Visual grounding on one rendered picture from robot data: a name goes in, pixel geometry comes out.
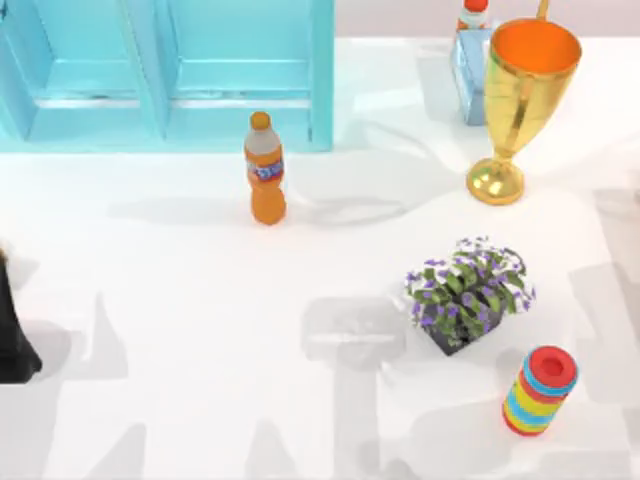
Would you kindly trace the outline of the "orange soda bottle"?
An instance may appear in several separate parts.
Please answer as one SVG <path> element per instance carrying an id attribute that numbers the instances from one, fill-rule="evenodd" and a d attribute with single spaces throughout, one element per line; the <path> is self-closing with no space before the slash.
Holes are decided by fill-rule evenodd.
<path id="1" fill-rule="evenodd" d="M 244 153 L 254 219 L 264 225 L 275 225 L 286 214 L 286 201 L 281 189 L 284 160 L 280 138 L 272 128 L 268 113 L 257 111 L 250 116 Z"/>

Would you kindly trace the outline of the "purple flower plant pot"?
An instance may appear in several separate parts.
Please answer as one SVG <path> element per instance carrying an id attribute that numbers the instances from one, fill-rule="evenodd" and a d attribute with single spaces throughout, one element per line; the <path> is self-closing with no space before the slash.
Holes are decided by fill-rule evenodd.
<path id="1" fill-rule="evenodd" d="M 530 310 L 536 290 L 524 259 L 487 236 L 459 240 L 446 258 L 409 271 L 404 295 L 412 325 L 451 356 L 494 330 L 506 315 Z"/>

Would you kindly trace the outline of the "light blue rack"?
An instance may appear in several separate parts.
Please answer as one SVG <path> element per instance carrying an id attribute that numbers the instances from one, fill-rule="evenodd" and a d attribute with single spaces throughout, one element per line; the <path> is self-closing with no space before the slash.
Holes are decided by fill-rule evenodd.
<path id="1" fill-rule="evenodd" d="M 0 152 L 333 145 L 335 0 L 0 0 Z"/>

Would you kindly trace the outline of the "gold trophy cup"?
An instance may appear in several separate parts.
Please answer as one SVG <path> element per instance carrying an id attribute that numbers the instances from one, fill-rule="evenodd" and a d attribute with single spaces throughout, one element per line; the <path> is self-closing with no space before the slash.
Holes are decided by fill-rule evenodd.
<path id="1" fill-rule="evenodd" d="M 513 157 L 544 128 L 582 56 L 577 37 L 547 19 L 550 0 L 534 17 L 510 20 L 492 34 L 485 72 L 484 111 L 493 156 L 475 163 L 469 192 L 489 205 L 508 205 L 524 193 Z"/>

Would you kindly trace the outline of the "stack of coloured rings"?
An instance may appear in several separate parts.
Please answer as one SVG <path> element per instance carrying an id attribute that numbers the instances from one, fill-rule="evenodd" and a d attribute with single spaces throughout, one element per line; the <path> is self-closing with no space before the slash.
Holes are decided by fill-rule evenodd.
<path id="1" fill-rule="evenodd" d="M 506 425 L 521 436 L 543 433 L 576 385 L 578 373 L 566 350 L 552 345 L 533 349 L 503 401 Z"/>

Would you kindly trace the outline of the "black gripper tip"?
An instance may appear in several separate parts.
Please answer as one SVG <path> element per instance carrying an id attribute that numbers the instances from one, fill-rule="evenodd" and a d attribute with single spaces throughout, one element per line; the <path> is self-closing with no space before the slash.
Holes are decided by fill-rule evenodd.
<path id="1" fill-rule="evenodd" d="M 42 367 L 42 360 L 26 337 L 16 314 L 7 257 L 0 248 L 0 385 L 25 384 Z"/>

